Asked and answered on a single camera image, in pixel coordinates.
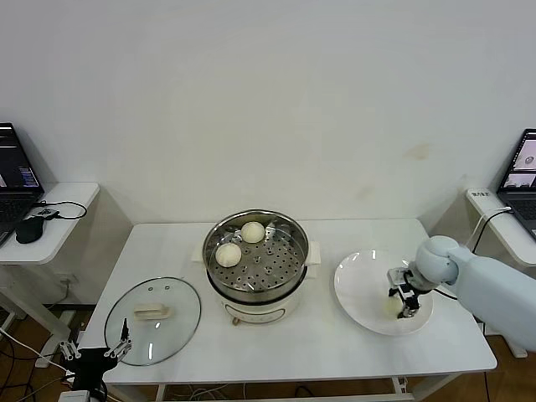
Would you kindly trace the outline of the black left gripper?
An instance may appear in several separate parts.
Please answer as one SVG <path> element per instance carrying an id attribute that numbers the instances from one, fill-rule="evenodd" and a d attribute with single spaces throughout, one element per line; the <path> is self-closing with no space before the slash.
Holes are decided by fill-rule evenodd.
<path id="1" fill-rule="evenodd" d="M 131 349 L 130 331 L 125 318 L 122 323 L 120 342 L 114 348 L 83 348 L 78 350 L 73 341 L 61 341 L 59 349 L 69 371 L 74 376 L 73 389 L 99 389 L 105 372 L 117 365 Z"/>

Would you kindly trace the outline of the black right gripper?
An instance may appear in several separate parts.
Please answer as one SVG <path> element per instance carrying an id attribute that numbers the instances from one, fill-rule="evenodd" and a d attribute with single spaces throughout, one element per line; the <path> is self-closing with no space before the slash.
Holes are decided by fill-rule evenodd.
<path id="1" fill-rule="evenodd" d="M 414 274 L 412 271 L 400 271 L 399 278 L 398 287 L 389 289 L 389 297 L 400 298 L 400 295 L 412 292 L 414 296 L 403 300 L 403 308 L 399 313 L 399 318 L 411 318 L 419 311 L 418 296 L 430 293 L 431 288 L 421 274 Z"/>

